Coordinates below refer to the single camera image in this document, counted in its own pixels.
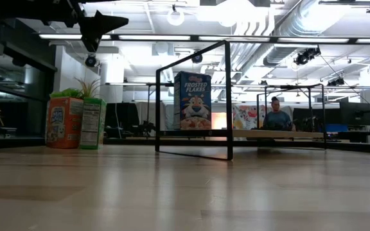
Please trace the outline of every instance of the ductwork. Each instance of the ductwork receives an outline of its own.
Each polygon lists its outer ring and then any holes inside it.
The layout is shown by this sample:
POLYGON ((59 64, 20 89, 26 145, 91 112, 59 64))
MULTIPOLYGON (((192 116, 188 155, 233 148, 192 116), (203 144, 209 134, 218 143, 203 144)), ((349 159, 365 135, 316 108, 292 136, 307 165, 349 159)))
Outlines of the ductwork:
MULTIPOLYGON (((319 36, 334 25, 347 12, 347 6, 319 5, 319 0, 303 0, 302 3, 275 30, 277 37, 319 36)), ((295 47, 275 47, 262 44, 243 67, 246 73, 253 65, 274 67, 296 51, 295 47)))

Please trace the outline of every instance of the glass panel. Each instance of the glass panel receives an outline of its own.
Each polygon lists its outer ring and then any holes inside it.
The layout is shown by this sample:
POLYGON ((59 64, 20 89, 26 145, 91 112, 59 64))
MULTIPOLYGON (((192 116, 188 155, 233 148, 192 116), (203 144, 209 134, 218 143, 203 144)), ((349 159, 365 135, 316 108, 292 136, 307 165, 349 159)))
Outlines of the glass panel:
POLYGON ((43 136, 46 104, 0 92, 0 111, 11 136, 43 136))
POLYGON ((0 56, 0 87, 6 87, 32 97, 45 95, 46 74, 7 55, 0 56))

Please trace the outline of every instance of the cardboard box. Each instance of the cardboard box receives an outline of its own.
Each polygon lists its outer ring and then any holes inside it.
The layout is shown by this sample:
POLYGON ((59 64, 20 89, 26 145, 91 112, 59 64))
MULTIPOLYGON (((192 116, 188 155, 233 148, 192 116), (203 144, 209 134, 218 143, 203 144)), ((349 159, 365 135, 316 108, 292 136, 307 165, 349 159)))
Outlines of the cardboard box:
POLYGON ((211 77, 179 72, 174 79, 173 127, 176 130, 210 130, 211 77))
POLYGON ((48 102, 45 141, 50 148, 77 148, 80 140, 81 99, 52 98, 48 102))
POLYGON ((85 98, 82 113, 80 148, 100 149, 103 146, 103 129, 107 103, 103 99, 85 98))

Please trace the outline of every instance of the ceiling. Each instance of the ceiling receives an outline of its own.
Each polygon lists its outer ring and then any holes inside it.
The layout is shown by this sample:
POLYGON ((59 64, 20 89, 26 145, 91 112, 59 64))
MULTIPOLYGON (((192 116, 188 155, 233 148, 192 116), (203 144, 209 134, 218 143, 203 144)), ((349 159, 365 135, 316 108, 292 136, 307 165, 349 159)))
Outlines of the ceiling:
MULTIPOLYGON (((200 21, 198 19, 201 15, 209 16, 207 15, 208 13, 206 13, 209 12, 207 9, 210 9, 213 6, 199 6, 199 1, 194 0, 181 2, 155 2, 156 1, 117 1, 109 3, 89 3, 85 4, 84 8, 88 15, 94 15, 96 10, 99 10, 105 15, 128 18, 128 25, 110 32, 115 34, 155 33, 169 35, 234 35, 238 32, 238 27, 236 26, 238 24, 231 27, 225 27, 218 21, 200 21), (176 8, 179 9, 179 11, 184 12, 184 22, 179 26, 173 26, 167 20, 167 14, 172 9, 172 3, 175 3, 176 8)), ((271 7, 274 23, 283 19, 283 16, 289 12, 291 7, 293 7, 298 0, 284 0, 283 2, 284 4, 273 4, 271 7)), ((340 17, 337 22, 326 28, 320 36, 370 37, 370 13, 366 13, 366 9, 367 6, 353 6, 343 11, 343 8, 338 7, 337 12, 332 13, 341 13, 343 16, 340 17)), ((225 11, 223 15, 224 20, 227 18, 227 14, 228 13, 225 11)), ((315 21, 307 22, 307 24, 318 26, 329 17, 330 15, 328 15, 328 13, 326 15, 320 15, 315 21)), ((28 19, 23 19, 22 21, 29 27, 33 28, 37 33, 79 33, 78 25, 74 28, 66 28, 63 23, 53 23, 51 26, 44 26, 40 21, 28 19)), ((84 52, 85 50, 81 42, 62 41, 55 42, 55 44, 67 46, 67 52, 71 55, 73 55, 72 53, 78 53, 78 56, 87 55, 87 53, 84 52)), ((100 46, 119 48, 119 52, 125 57, 125 78, 128 81, 154 81, 155 70, 160 68, 162 63, 158 56, 152 56, 152 44, 155 44, 155 42, 102 41, 100 46)), ((171 44, 173 44, 175 50, 179 48, 189 48, 189 50, 193 52, 194 50, 208 47, 212 43, 171 42, 171 44)), ((237 47, 238 46, 236 44, 233 44, 231 52, 237 51, 238 55, 236 55, 235 59, 237 60, 241 58, 240 61, 243 60, 243 65, 246 65, 251 56, 244 60, 242 56, 243 50, 246 47, 243 47, 240 50, 237 50, 237 47)), ((345 80, 358 80, 360 71, 369 67, 370 64, 370 46, 323 45, 320 46, 323 58, 317 57, 315 60, 312 60, 297 70, 296 66, 293 65, 292 60, 294 59, 295 54, 303 49, 304 48, 297 49, 296 52, 292 53, 291 56, 286 57, 283 62, 275 68, 271 68, 265 72, 258 72, 258 74, 253 74, 253 77, 248 76, 247 83, 258 84, 262 79, 267 79, 269 82, 272 82, 272 84, 280 85, 294 84, 297 82, 307 84, 318 83, 319 80, 323 78, 335 76, 336 74, 333 70, 338 73, 343 73, 345 80)), ((175 52, 175 55, 171 56, 170 60, 171 62, 174 62, 189 54, 190 53, 187 52, 175 52)), ((218 69, 219 63, 224 59, 223 54, 224 50, 222 48, 218 48, 204 54, 204 59, 201 64, 193 64, 191 61, 185 62, 175 66, 173 68, 173 72, 199 72, 201 67, 204 65, 216 67, 218 69)), ((107 54, 98 54, 97 57, 102 62, 106 62, 107 54)))

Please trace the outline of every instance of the computer monitor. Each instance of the computer monitor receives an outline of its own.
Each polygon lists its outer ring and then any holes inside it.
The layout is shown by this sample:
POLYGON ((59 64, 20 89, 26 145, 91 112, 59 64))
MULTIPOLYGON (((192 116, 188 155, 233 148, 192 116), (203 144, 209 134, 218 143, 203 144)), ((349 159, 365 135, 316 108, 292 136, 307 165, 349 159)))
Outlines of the computer monitor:
POLYGON ((369 103, 346 103, 340 102, 340 115, 342 124, 355 126, 370 125, 369 103))

